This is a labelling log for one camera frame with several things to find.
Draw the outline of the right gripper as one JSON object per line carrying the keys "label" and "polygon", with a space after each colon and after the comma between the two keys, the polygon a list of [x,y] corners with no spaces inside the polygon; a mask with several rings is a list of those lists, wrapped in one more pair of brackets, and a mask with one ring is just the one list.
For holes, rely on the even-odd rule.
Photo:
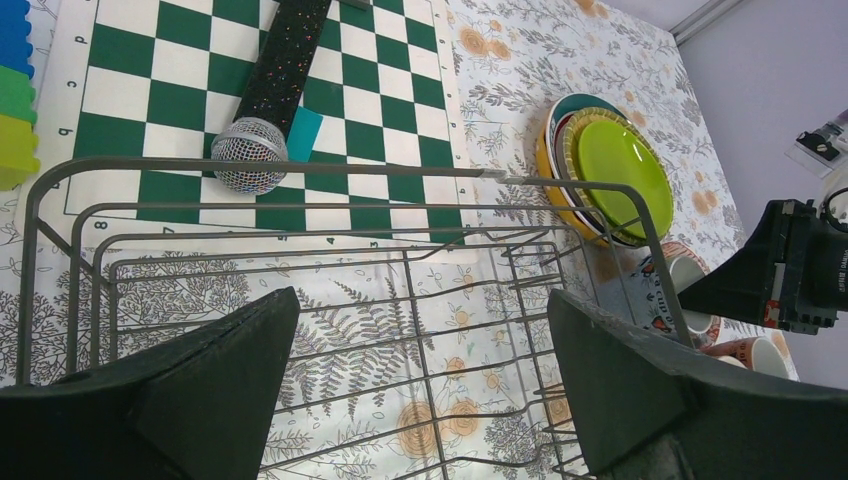
{"label": "right gripper", "polygon": [[[815,335],[847,310],[847,224],[814,202],[772,200],[731,258],[678,294],[681,307],[766,328]],[[785,262],[783,297],[775,286]]]}

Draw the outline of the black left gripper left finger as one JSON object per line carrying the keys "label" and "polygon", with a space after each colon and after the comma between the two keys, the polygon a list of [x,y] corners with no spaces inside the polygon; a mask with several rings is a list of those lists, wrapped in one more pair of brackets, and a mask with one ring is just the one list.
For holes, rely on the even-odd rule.
{"label": "black left gripper left finger", "polygon": [[5,479],[253,479],[300,314],[275,290],[46,386],[1,391]]}

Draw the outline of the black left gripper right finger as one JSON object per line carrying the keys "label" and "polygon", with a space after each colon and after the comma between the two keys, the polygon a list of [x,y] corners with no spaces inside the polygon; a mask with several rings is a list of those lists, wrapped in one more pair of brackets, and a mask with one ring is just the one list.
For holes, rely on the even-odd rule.
{"label": "black left gripper right finger", "polygon": [[562,290],[554,352],[601,479],[843,479],[847,394],[753,372],[627,325]]}

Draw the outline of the small pink mug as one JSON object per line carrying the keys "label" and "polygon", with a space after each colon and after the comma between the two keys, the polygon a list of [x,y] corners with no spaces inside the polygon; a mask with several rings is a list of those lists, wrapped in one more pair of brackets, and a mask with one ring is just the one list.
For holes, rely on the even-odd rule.
{"label": "small pink mug", "polygon": [[789,379],[789,370],[777,347],[762,337],[737,339],[702,349],[702,353],[715,358],[729,355],[742,361],[747,370]]}

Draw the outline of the grey blue mug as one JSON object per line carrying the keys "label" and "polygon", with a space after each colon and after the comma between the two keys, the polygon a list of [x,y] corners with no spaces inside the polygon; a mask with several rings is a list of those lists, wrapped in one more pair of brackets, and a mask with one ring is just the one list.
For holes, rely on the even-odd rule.
{"label": "grey blue mug", "polygon": [[[677,255],[666,260],[674,294],[706,276],[698,262]],[[607,281],[596,288],[600,307],[626,324],[676,341],[675,320],[669,308],[671,296],[665,292],[651,256],[631,273]]]}

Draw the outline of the lime green plate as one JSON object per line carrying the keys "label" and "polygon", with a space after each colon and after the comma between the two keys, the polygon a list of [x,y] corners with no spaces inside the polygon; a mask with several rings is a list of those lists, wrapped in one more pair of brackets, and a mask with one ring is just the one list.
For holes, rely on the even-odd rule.
{"label": "lime green plate", "polygon": [[645,201],[657,235],[673,223],[673,196],[657,155],[637,132],[609,119],[591,121],[577,137],[577,166],[585,181],[630,186]]}

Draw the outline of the yellow dotted plate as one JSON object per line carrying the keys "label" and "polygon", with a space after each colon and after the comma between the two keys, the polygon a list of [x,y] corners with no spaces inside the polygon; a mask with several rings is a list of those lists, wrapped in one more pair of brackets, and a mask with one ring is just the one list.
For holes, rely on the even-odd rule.
{"label": "yellow dotted plate", "polygon": [[[552,180],[554,175],[546,133],[546,128],[542,127],[537,136],[535,162],[539,176],[543,179]],[[594,240],[602,247],[609,246],[609,241],[604,237],[600,228],[593,223],[595,218],[592,213],[587,210],[578,210],[577,203],[565,192],[564,188],[545,186],[544,191],[550,203],[555,207],[560,207],[557,215],[561,220],[574,227],[585,240]]]}

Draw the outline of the white plate green red rim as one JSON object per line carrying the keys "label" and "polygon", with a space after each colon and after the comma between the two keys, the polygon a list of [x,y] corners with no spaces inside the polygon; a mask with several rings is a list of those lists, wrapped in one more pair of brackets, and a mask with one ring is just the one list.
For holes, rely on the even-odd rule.
{"label": "white plate green red rim", "polygon": [[[612,115],[615,115],[628,123],[631,123],[629,120],[626,119],[623,112],[621,112],[619,109],[597,96],[589,94],[571,94],[557,100],[557,102],[555,102],[555,104],[548,111],[547,120],[544,126],[547,130],[546,141],[550,153],[550,161],[554,175],[553,179],[555,180],[562,179],[562,169],[560,167],[559,161],[557,160],[557,148],[560,148],[561,152],[562,144],[561,141],[557,140],[557,135],[562,132],[567,121],[570,120],[570,118],[574,114],[585,108],[600,108],[602,110],[611,112]],[[579,196],[573,189],[564,189],[565,192],[577,203],[577,207],[584,206],[578,198]],[[602,234],[605,233],[601,221],[595,219],[593,223],[600,228]],[[627,238],[626,232],[615,233],[612,235],[611,238],[612,242],[617,244],[618,247],[637,248],[642,246],[640,245],[640,241],[638,239],[636,240],[636,243],[634,243],[631,239]]]}

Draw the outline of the blue white patterned bowl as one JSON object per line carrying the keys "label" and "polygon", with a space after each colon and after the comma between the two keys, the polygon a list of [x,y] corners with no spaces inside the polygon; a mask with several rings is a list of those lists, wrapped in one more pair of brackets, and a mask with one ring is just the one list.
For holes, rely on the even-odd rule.
{"label": "blue white patterned bowl", "polygon": [[[684,279],[685,275],[676,270],[681,269],[673,267],[672,263],[676,257],[686,257],[698,265],[698,269],[706,275],[710,272],[708,264],[699,257],[694,251],[681,242],[669,241],[661,244],[662,252],[669,261],[669,271],[671,273],[674,285],[679,287],[679,283]],[[715,315],[705,316],[698,312],[685,311],[684,316],[686,324],[690,330],[690,336],[693,343],[698,349],[705,349],[716,343],[721,330],[721,318]]]}

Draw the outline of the large pink mug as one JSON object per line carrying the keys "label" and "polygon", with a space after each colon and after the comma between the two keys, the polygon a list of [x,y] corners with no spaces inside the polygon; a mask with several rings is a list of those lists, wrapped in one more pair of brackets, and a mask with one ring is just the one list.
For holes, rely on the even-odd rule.
{"label": "large pink mug", "polygon": [[729,365],[732,365],[732,366],[735,366],[735,367],[738,367],[738,368],[747,369],[747,366],[742,361],[736,359],[733,356],[729,356],[729,355],[717,356],[717,357],[715,357],[715,360],[727,363]]}

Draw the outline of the woven bamboo plate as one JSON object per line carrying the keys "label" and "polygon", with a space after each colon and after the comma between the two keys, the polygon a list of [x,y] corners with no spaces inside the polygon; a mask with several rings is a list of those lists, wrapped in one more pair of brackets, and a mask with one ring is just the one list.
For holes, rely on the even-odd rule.
{"label": "woven bamboo plate", "polygon": [[570,120],[568,120],[564,128],[564,139],[562,140],[564,165],[569,174],[574,174],[577,179],[585,181],[579,175],[577,166],[577,137],[582,131],[582,129],[587,126],[591,121],[599,119],[609,119],[632,128],[634,131],[637,132],[637,136],[640,137],[640,139],[644,140],[648,147],[653,150],[653,152],[657,155],[658,160],[660,161],[660,157],[653,149],[653,147],[650,146],[649,142],[631,123],[628,123],[622,120],[621,118],[612,115],[611,112],[602,110],[600,108],[585,108],[574,114],[570,118]]}

